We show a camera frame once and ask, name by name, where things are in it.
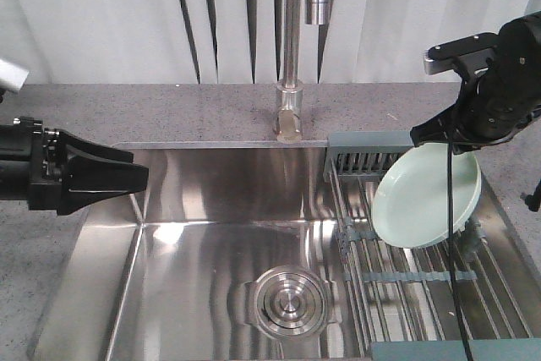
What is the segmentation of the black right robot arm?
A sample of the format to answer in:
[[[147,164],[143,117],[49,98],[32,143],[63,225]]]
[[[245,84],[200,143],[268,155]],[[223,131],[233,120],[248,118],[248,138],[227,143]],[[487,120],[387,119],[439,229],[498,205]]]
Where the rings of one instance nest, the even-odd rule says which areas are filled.
[[[450,107],[411,129],[414,146],[451,143],[459,155],[508,142],[540,118],[540,14],[432,46],[424,69],[462,82]]]

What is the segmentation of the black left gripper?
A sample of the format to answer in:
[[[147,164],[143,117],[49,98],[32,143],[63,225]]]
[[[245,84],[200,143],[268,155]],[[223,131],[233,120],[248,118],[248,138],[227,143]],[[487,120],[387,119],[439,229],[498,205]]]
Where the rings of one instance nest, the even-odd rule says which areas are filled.
[[[81,139],[41,120],[15,118],[1,127],[1,199],[59,216],[102,200],[144,191],[149,169],[134,154]]]

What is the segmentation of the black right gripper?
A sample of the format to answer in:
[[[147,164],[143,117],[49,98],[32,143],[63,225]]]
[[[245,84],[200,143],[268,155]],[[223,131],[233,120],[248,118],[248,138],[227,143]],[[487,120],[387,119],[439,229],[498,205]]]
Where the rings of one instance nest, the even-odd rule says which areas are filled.
[[[462,154],[504,143],[527,126],[527,116],[540,105],[539,57],[488,59],[487,71],[476,79],[459,57],[452,61],[462,78],[459,96],[450,111],[412,127],[414,147],[449,144],[452,153]]]

